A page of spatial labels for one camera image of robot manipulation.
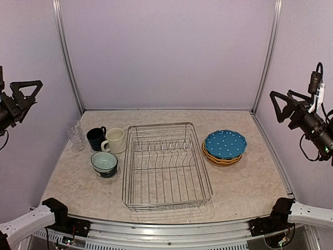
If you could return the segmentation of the clear glass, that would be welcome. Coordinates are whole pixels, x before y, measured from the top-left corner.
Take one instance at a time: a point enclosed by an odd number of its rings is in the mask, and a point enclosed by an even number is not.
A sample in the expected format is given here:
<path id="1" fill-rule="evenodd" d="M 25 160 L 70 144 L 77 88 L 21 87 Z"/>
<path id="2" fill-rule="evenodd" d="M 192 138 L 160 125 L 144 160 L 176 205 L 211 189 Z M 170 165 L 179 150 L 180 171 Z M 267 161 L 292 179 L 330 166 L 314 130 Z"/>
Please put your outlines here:
<path id="1" fill-rule="evenodd" d="M 69 140 L 78 149 L 83 149 L 86 146 L 86 141 L 82 130 L 69 133 Z"/>
<path id="2" fill-rule="evenodd" d="M 82 135 L 82 128 L 79 120 L 68 121 L 65 125 L 65 129 L 69 139 L 77 139 Z"/>

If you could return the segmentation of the blue polka dot plate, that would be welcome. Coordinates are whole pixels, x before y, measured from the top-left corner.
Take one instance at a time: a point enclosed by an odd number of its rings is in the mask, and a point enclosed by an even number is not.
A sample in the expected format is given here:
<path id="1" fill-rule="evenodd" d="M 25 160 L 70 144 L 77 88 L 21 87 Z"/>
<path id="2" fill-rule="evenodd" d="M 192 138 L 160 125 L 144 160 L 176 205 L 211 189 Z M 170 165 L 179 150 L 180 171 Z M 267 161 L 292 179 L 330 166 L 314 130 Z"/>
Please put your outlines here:
<path id="1" fill-rule="evenodd" d="M 232 130 L 217 130 L 204 140 L 206 151 L 219 159 L 236 158 L 245 152 L 247 145 L 246 138 Z"/>

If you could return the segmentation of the dark blue mug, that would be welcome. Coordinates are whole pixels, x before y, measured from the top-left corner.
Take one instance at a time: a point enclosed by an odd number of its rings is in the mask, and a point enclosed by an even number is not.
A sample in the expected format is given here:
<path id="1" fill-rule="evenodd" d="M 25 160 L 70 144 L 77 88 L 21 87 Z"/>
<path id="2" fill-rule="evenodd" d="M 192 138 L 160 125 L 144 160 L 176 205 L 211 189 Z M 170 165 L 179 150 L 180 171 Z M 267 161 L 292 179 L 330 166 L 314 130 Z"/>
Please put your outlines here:
<path id="1" fill-rule="evenodd" d="M 106 140 L 106 127 L 93 128 L 87 132 L 87 139 L 94 151 L 101 151 L 101 144 Z"/>

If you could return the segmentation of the yellow polka dot plate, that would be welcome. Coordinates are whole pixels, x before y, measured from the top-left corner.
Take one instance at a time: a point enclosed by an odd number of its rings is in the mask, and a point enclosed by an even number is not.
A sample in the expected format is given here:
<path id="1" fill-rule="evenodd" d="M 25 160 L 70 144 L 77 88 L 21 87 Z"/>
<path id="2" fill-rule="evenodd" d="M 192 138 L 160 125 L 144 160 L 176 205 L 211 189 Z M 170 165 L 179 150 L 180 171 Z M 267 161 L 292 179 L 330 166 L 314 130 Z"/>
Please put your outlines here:
<path id="1" fill-rule="evenodd" d="M 211 157 L 209 155 L 205 155 L 205 158 L 212 164 L 217 165 L 217 166 L 230 166 L 232 164 L 235 164 L 237 162 L 239 162 L 242 158 L 242 155 L 231 159 L 231 160 L 226 160 L 226 159 L 217 159 L 214 157 Z"/>
<path id="2" fill-rule="evenodd" d="M 215 156 L 213 156 L 213 155 L 211 155 L 208 151 L 207 151 L 207 149 L 205 148 L 205 142 L 203 142 L 202 143 L 202 151 L 203 151 L 203 153 L 205 154 L 205 155 L 209 155 L 209 156 L 211 156 L 211 157 L 214 157 L 214 158 L 217 158 L 217 159 L 222 159 L 222 158 L 218 158 L 218 157 L 215 157 Z"/>

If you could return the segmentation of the white ceramic mug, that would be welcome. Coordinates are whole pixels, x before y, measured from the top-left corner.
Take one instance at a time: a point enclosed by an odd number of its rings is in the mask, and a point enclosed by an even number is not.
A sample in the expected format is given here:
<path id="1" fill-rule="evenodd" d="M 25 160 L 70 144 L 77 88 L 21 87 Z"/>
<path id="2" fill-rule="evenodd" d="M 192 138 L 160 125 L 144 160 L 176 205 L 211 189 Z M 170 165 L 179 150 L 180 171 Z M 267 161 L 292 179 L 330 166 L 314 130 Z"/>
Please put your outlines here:
<path id="1" fill-rule="evenodd" d="M 101 143 L 103 152 L 119 154 L 125 151 L 125 132 L 121 128 L 112 128 L 106 133 L 106 140 Z"/>

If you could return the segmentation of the light striped rice bowl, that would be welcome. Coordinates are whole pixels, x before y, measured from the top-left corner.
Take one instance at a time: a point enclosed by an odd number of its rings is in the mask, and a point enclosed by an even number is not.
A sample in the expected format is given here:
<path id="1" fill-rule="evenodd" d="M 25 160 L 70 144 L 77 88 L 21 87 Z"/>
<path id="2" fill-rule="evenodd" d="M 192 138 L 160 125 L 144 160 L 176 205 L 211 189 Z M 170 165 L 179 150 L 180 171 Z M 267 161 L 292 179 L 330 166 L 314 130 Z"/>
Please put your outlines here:
<path id="1" fill-rule="evenodd" d="M 109 152 L 96 152 L 91 156 L 91 163 L 94 170 L 106 173 L 118 166 L 118 158 Z"/>

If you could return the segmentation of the dark blue white bowl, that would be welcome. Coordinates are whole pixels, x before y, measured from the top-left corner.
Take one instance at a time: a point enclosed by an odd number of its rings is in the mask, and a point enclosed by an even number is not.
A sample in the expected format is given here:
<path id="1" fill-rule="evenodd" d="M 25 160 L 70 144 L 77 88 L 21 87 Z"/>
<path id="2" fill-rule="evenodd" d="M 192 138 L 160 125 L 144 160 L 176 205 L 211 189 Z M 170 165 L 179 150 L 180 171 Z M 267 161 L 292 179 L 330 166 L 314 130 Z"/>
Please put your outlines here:
<path id="1" fill-rule="evenodd" d="M 101 177 L 110 178 L 118 172 L 118 162 L 97 162 L 93 164 L 93 168 Z"/>

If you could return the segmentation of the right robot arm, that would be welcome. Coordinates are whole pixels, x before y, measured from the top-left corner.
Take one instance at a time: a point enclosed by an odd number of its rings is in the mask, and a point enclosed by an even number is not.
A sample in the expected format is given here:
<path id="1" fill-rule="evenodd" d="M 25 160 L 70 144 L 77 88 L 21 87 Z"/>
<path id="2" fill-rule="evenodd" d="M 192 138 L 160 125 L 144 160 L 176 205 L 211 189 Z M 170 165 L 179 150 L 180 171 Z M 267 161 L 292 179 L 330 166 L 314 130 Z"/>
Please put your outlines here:
<path id="1" fill-rule="evenodd" d="M 304 157 L 310 162 L 332 160 L 332 110 L 323 119 L 315 111 L 310 111 L 311 97 L 292 90 L 286 95 L 271 91 L 270 98 L 277 121 L 282 123 L 290 119 L 290 130 L 299 128 L 303 131 L 299 148 Z M 304 139 L 316 147 L 315 158 L 310 158 L 304 151 Z M 279 198 L 266 222 L 266 227 L 271 231 L 295 223 L 332 229 L 332 209 L 307 206 L 291 198 Z"/>

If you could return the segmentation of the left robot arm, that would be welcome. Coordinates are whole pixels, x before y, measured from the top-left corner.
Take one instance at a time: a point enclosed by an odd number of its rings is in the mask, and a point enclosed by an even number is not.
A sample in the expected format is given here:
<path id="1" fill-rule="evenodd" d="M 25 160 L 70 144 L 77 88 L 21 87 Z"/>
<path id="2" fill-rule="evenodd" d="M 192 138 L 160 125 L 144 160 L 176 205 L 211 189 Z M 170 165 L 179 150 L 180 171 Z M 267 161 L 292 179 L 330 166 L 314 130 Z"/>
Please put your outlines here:
<path id="1" fill-rule="evenodd" d="M 1 136 L 6 136 L 5 142 L 9 140 L 8 127 L 23 122 L 30 108 L 36 104 L 35 98 L 42 86 L 40 80 L 12 82 L 12 96 L 8 96 L 4 92 L 5 82 L 1 70 Z M 56 226 L 63 232 L 73 226 L 67 206 L 55 198 L 48 198 L 29 213 L 1 223 L 1 249 L 13 249 L 25 238 L 48 226 Z"/>

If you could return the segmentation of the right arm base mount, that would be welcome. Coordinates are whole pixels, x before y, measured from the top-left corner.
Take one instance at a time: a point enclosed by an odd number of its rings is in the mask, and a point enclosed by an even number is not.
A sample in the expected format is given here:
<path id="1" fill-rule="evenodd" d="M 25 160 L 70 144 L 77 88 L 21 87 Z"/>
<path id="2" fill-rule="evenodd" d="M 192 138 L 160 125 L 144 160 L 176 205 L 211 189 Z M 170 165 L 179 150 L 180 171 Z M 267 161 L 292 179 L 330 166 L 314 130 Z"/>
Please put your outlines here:
<path id="1" fill-rule="evenodd" d="M 257 217 L 249 222 L 251 236 L 259 236 L 290 229 L 292 223 L 287 221 L 287 217 L 281 215 L 269 215 L 267 217 Z"/>

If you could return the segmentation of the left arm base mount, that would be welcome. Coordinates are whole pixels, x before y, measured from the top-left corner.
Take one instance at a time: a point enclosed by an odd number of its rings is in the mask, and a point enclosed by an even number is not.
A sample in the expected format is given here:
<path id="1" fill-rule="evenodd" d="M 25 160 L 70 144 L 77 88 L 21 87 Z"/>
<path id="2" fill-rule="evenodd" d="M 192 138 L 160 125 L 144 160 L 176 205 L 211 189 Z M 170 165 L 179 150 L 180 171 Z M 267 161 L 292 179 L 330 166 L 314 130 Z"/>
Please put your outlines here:
<path id="1" fill-rule="evenodd" d="M 47 228 L 54 231 L 71 234 L 73 236 L 81 236 L 86 238 L 88 236 L 90 227 L 90 221 L 69 216 L 64 224 L 55 223 L 51 226 L 48 226 Z"/>

